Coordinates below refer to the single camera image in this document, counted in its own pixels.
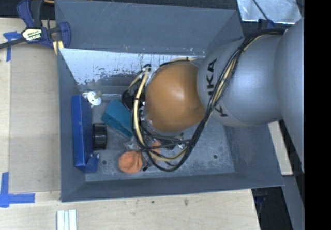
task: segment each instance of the yellow cable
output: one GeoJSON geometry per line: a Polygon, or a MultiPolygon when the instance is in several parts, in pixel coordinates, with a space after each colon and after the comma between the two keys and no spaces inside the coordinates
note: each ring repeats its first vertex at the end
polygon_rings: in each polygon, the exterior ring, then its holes
{"type": "MultiPolygon", "coordinates": [[[[137,94],[136,94],[136,98],[135,98],[134,103],[133,103],[133,124],[134,124],[134,127],[135,127],[136,132],[137,132],[137,137],[138,137],[139,141],[142,143],[142,145],[145,145],[145,143],[144,143],[144,140],[143,140],[142,134],[140,132],[140,128],[139,128],[138,105],[139,105],[139,98],[140,98],[141,92],[142,92],[142,90],[144,88],[144,85],[145,85],[145,82],[148,78],[148,74],[149,74],[149,70],[147,72],[145,72],[145,75],[144,75],[144,77],[141,81],[141,84],[139,85],[139,88],[138,88],[138,91],[137,91],[137,94]]],[[[168,160],[177,159],[178,157],[180,157],[186,151],[186,149],[187,149],[187,147],[185,147],[178,154],[176,154],[174,156],[171,156],[171,157],[160,157],[160,156],[158,156],[158,155],[156,155],[155,153],[152,153],[152,152],[150,152],[150,154],[154,159],[161,160],[161,161],[168,161],[168,160]]]]}

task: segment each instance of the wooden table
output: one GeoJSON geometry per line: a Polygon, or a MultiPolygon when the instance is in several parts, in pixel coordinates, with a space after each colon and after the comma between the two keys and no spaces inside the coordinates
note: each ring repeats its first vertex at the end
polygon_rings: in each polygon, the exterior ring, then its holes
{"type": "MultiPolygon", "coordinates": [[[[2,36],[4,32],[14,30],[20,32],[23,29],[24,23],[20,19],[0,18],[0,42],[6,41],[2,36]]],[[[58,113],[54,113],[58,110],[58,103],[57,99],[52,98],[54,95],[57,97],[57,78],[51,80],[48,78],[49,73],[54,73],[56,68],[35,65],[40,64],[40,58],[46,56],[48,60],[45,62],[56,66],[56,63],[49,59],[55,60],[55,54],[40,45],[23,43],[12,47],[12,56],[14,55],[15,58],[28,56],[28,59],[21,65],[22,70],[18,71],[16,67],[11,75],[12,61],[6,62],[6,50],[0,50],[2,100],[0,102],[0,172],[9,171],[10,192],[27,192],[30,189],[30,192],[36,192],[36,198],[33,204],[11,204],[9,208],[0,208],[0,229],[56,229],[56,212],[71,209],[77,211],[79,230],[260,229],[253,196],[249,189],[89,202],[59,201],[61,195],[59,153],[56,151],[59,143],[54,145],[54,142],[48,141],[47,144],[42,138],[48,131],[53,133],[54,128],[58,130],[58,113]],[[29,77],[38,80],[39,87],[33,92],[30,89],[35,86],[34,84],[25,83],[21,87],[19,85],[19,78],[25,82],[29,77]],[[36,106],[31,95],[47,99],[47,102],[41,101],[36,106]],[[15,122],[18,121],[20,123],[24,121],[25,128],[17,130],[15,122]],[[32,139],[29,129],[35,124],[43,124],[44,127],[48,125],[48,127],[42,130],[37,128],[32,139]],[[29,138],[20,140],[17,139],[19,136],[29,138]]],[[[269,127],[282,173],[290,175],[292,170],[282,143],[279,126],[273,123],[269,127]]]]}

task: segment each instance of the gray bin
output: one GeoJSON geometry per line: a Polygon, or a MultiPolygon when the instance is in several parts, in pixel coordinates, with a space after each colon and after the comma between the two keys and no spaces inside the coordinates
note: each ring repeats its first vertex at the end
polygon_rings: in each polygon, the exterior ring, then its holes
{"type": "MultiPolygon", "coordinates": [[[[111,127],[107,149],[99,151],[97,172],[86,174],[74,166],[73,95],[90,90],[109,94],[101,106],[93,107],[93,122],[101,122],[108,102],[119,98],[144,63],[157,65],[188,55],[197,56],[199,62],[208,52],[242,37],[236,11],[56,0],[55,14],[57,23],[69,22],[72,32],[70,48],[62,49],[57,59],[63,202],[283,185],[267,125],[232,128],[213,119],[188,160],[175,172],[155,167],[136,174],[120,172],[117,161],[128,139],[111,127]],[[121,67],[112,72],[111,58],[116,55],[129,60],[124,63],[134,69],[121,67]],[[102,58],[103,74],[96,71],[102,58]]],[[[189,137],[193,129],[185,135],[189,137]]]]}

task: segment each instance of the blue clamp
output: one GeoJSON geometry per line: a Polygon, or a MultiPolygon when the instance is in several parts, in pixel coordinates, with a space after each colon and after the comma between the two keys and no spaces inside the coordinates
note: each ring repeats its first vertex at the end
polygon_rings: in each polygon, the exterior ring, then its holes
{"type": "Polygon", "coordinates": [[[9,194],[8,193],[9,173],[2,173],[0,190],[0,207],[8,208],[10,204],[34,203],[35,193],[9,194]]]}
{"type": "MultiPolygon", "coordinates": [[[[22,38],[22,35],[18,32],[9,32],[9,33],[4,33],[4,37],[7,39],[7,41],[10,42],[13,39],[22,38]]],[[[8,47],[6,61],[8,62],[10,60],[11,60],[11,47],[8,47]]]]}
{"type": "Polygon", "coordinates": [[[71,97],[74,165],[85,173],[97,171],[100,154],[93,154],[92,109],[82,95],[71,97]]]}
{"type": "Polygon", "coordinates": [[[43,0],[22,0],[17,6],[17,13],[26,25],[26,29],[21,33],[23,38],[19,38],[11,43],[5,43],[0,48],[9,47],[11,45],[27,42],[38,43],[43,46],[54,48],[54,40],[50,37],[51,33],[62,32],[62,43],[64,47],[69,47],[71,42],[70,26],[67,22],[59,23],[59,27],[47,30],[42,27],[40,19],[40,8],[43,4],[43,0]]]}
{"type": "Polygon", "coordinates": [[[275,23],[272,20],[267,20],[267,22],[268,22],[267,29],[276,28],[275,23]]]}

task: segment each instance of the blue rectangular object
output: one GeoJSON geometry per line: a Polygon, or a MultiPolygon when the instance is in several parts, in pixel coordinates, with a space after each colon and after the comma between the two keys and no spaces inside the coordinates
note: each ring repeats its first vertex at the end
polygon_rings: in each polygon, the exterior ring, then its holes
{"type": "Polygon", "coordinates": [[[91,104],[82,95],[71,98],[74,164],[83,172],[95,172],[98,157],[93,156],[91,104]]]}
{"type": "Polygon", "coordinates": [[[124,135],[128,137],[133,136],[131,112],[128,111],[119,100],[113,99],[109,102],[101,120],[122,132],[124,135]]]}

